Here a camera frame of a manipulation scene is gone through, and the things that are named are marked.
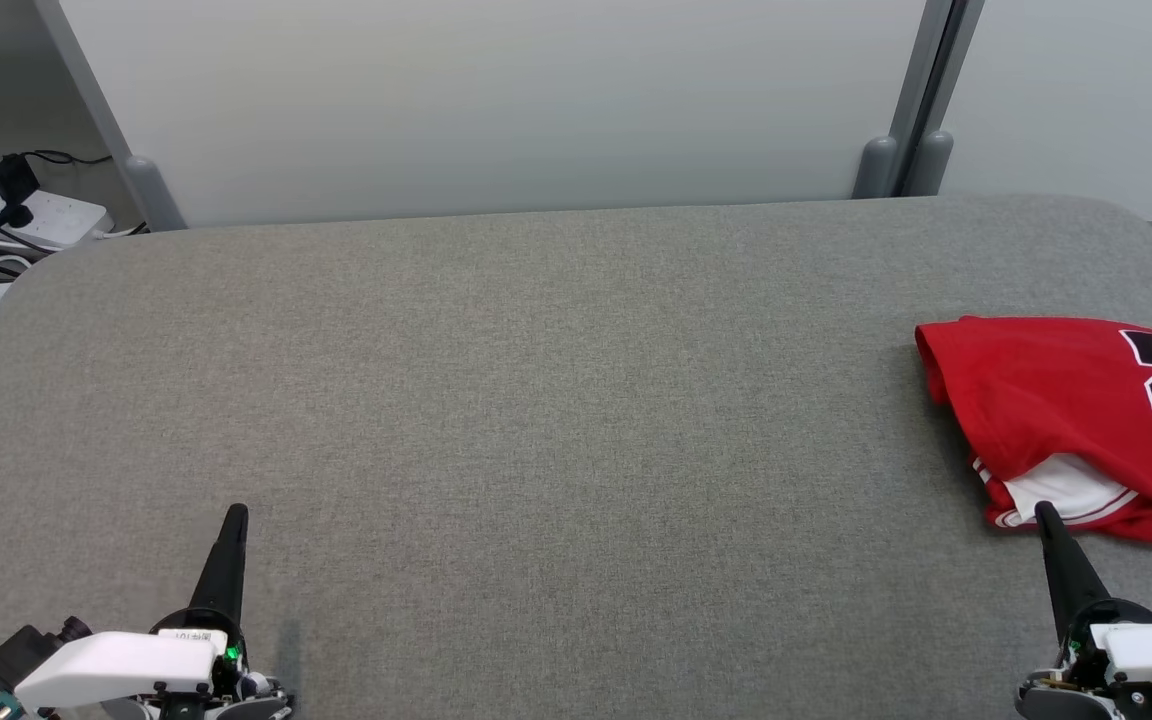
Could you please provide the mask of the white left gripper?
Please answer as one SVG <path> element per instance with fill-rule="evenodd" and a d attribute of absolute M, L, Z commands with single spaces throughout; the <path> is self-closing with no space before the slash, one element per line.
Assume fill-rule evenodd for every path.
<path fill-rule="evenodd" d="M 151 632 L 65 639 L 14 683 L 29 717 L 103 706 L 119 719 L 291 719 L 294 696 L 250 669 L 236 620 L 247 570 L 250 510 L 232 503 L 187 609 Z"/>

